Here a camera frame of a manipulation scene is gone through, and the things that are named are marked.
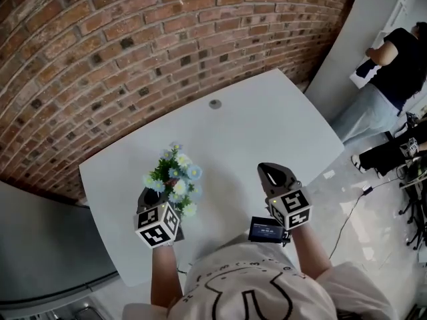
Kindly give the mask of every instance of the white table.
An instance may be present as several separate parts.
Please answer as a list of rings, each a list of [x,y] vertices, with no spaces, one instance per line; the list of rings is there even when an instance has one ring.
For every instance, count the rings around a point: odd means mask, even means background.
[[[219,99],[213,110],[209,102]],[[324,118],[278,69],[179,108],[120,139],[80,165],[101,238],[126,285],[151,279],[151,250],[133,230],[142,175],[179,141],[203,168],[203,199],[183,221],[180,263],[212,252],[266,217],[261,162],[289,167],[307,185],[344,150]]]

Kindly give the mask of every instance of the white t-shirt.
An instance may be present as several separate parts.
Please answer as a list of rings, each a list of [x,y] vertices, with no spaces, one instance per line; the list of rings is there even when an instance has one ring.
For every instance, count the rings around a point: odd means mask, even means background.
[[[123,319],[322,320],[337,319],[337,313],[346,319],[353,319],[351,313],[358,315],[355,319],[398,319],[384,294],[351,263],[314,281],[271,243],[232,245],[203,258],[192,267],[184,296],[168,316],[161,307],[144,307],[142,314],[135,305],[132,311],[125,307]]]

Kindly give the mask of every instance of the person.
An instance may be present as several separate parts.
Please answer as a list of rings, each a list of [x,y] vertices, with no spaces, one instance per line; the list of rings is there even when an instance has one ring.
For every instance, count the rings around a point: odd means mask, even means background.
[[[351,263],[333,266],[308,224],[292,230],[300,270],[273,243],[238,243],[192,266],[181,291],[172,246],[153,250],[151,306],[132,319],[397,319],[384,294]]]
[[[366,55],[381,68],[331,124],[345,145],[389,131],[406,100],[421,90],[427,76],[427,23],[417,23],[411,33],[394,30]]]
[[[416,123],[416,127],[409,128],[397,138],[360,155],[352,155],[351,160],[354,167],[361,173],[374,169],[378,178],[381,179],[388,172],[411,159],[401,150],[401,146],[406,145],[410,139],[416,140],[418,152],[427,151],[427,114],[421,120],[417,120]]]

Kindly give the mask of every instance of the small display screen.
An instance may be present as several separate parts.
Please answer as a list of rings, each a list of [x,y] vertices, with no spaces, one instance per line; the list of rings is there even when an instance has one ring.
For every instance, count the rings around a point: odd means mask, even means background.
[[[281,239],[283,236],[283,227],[266,224],[254,224],[252,235],[255,237]]]

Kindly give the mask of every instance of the white floor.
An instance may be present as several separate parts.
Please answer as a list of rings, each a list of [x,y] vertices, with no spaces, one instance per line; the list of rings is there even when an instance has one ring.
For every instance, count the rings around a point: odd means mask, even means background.
[[[362,187],[373,187],[396,177],[395,173],[378,179],[375,172],[361,174],[350,162],[350,155],[361,153],[385,141],[377,136],[350,146],[309,186],[314,216],[312,227],[328,253],[332,252],[338,234]],[[417,252],[406,246],[414,234],[414,226],[407,225],[408,215],[398,211],[407,204],[407,196],[398,188],[399,180],[376,188],[362,197],[342,231],[333,264],[353,261],[383,290],[403,319],[414,304],[416,290],[424,282],[424,269],[417,264]],[[293,245],[286,247],[288,255],[296,259]],[[96,291],[91,298],[108,319],[121,319],[121,311],[128,303],[149,303],[149,283],[126,287],[121,279]]]

